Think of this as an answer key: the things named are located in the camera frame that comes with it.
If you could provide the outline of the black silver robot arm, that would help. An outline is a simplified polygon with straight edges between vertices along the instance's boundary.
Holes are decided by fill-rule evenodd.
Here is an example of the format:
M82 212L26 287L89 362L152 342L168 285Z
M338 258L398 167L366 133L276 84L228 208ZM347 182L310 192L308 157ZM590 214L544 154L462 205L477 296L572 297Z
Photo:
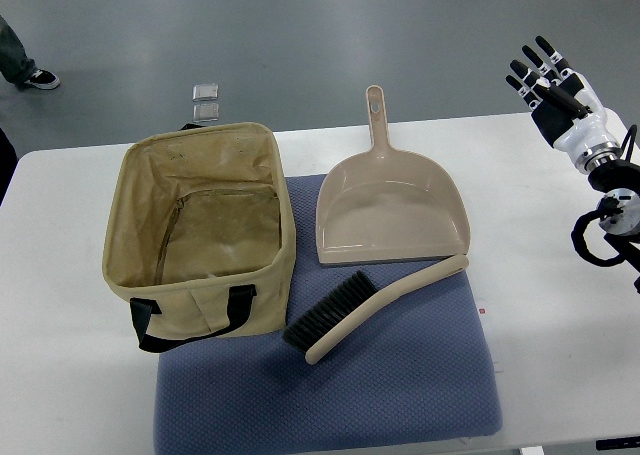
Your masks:
M575 252L598 267L628 263L639 268L639 165L632 162L638 127L632 125L620 149L612 148L593 156L586 168L591 187L602 194L596 208L580 216L571 232ZM589 225L596 222L603 239L616 252L604 259L592 253L585 239Z

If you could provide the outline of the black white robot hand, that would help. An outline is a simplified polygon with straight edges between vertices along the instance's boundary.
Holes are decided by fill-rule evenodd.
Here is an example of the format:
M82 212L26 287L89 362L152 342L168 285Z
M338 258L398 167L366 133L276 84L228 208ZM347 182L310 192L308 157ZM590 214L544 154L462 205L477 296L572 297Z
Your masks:
M537 49L522 47L527 64L510 63L506 82L529 108L543 139L583 174L619 159L622 148L607 129L604 105L590 83L544 37L535 42Z

